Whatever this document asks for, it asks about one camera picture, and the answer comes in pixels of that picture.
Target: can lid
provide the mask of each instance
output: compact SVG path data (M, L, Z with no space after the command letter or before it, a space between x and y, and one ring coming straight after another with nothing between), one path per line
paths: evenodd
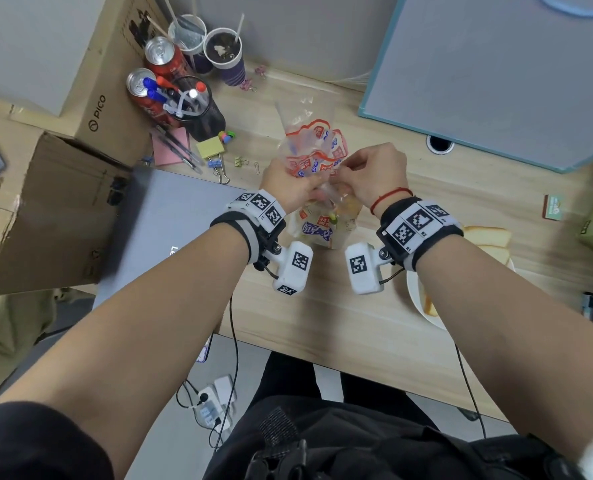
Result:
M147 88L143 85L143 79L146 77L156 79L154 72L145 67L140 67L139 69L130 72L125 81L125 85L127 86L127 90L130 91L130 94L141 98L147 96Z
M162 66L174 57L174 44L165 37L154 37L145 46L145 58L150 64Z

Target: hand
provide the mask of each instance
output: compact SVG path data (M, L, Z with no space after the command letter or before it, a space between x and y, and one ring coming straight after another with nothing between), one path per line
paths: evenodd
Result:
M293 177L283 162L275 158L263 171L260 188L271 193L283 210L290 214L308 200L316 198L313 190L327 179L328 175L321 173L314 173L309 177Z
M356 197L370 208L381 195L409 186L407 161L405 153L391 143L368 146L343 161L333 181L349 184ZM374 215L380 219L391 204L409 197L408 193L397 192L383 199L374 209Z

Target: person's leg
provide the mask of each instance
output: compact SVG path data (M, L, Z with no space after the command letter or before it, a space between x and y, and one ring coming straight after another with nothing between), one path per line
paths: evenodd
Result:
M250 407L272 395L300 395L320 399L321 391L316 385L313 364L272 352Z
M341 372L344 402L438 429L405 391Z

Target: red soda can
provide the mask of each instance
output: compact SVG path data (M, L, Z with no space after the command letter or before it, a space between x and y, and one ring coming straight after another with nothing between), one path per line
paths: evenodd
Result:
M165 37L154 37L146 44L145 59L152 72L169 81L192 74L180 48Z
M150 99L147 96L147 88L143 85L143 79L149 77L150 79L156 80L156 75L149 69L141 67L133 70L127 76L125 85L130 93L132 100L139 104L146 113L148 113L153 120L157 123L162 123L166 126L172 126L174 128L179 127L179 122L175 120L171 114L163 109L163 104Z

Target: blue frame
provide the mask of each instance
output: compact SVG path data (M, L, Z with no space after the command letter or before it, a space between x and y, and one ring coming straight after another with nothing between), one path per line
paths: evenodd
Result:
M428 134L430 136L436 136L439 138L443 138L443 139L447 139L449 141L453 141L455 143L458 144L462 144L464 146L469 146L470 148L474 148L476 150L481 150L483 152L487 152L487 153L492 153L494 155L499 155L501 157L505 157L505 158L509 158L512 160L517 160L523 163L528 163L530 165L533 166L538 166L541 168L547 168L548 170L552 170L555 171L557 173L569 173L572 172L574 170L578 170L580 167L582 167L583 165L587 165L588 163L590 163L591 161L593 161L593 155L586 158L583 161L580 161L579 163L577 163L574 166L568 167L568 168L557 168L557 167L552 167L549 165L542 165L539 163L535 163L533 161L529 161L529 160L525 160L524 158L521 157L517 157L514 155L509 155L507 153L501 153L495 150L491 150L490 148L485 148L483 146L479 146L477 144L473 144L473 143L469 143L468 141L462 141L459 139L453 139L453 138L447 138L444 135L438 134L438 133L434 133L431 131L427 131L424 130L423 128L416 128L414 126L409 126L409 125L405 125L403 123L399 123L397 121L391 121L391 120L386 120L384 118L380 118L379 116L375 116L373 114L370 114L368 112L365 112L365 104L367 103L367 100L370 97L370 93L372 92L372 87L374 87L374 82L376 81L376 77L379 73L379 71L381 70L381 65L383 63L383 60L385 58L385 54L387 52L387 49L390 46L390 42L392 41L392 35L394 33L394 30L396 28L396 24L399 21L399 17L401 15L401 12L403 11L403 6L405 5L405 1L407 0L398 0L396 3L396 7L394 8L394 12L392 14L392 18L390 19L390 24L387 28L387 31L385 33L385 37L383 39L383 44L381 45L381 49L379 50L378 53L378 58L376 60L376 64L374 65L374 69L372 70L372 74L370 75L370 80L367 84L367 90L365 91L365 95L363 96L363 100L361 101L361 104L358 106L358 115L361 116L362 118L368 118L370 120L375 120L375 121L380 121L382 123L387 123L389 125L393 125L393 126L398 126L399 128L405 128L407 130L412 130L412 131L416 131L417 133L421 133L421 134Z

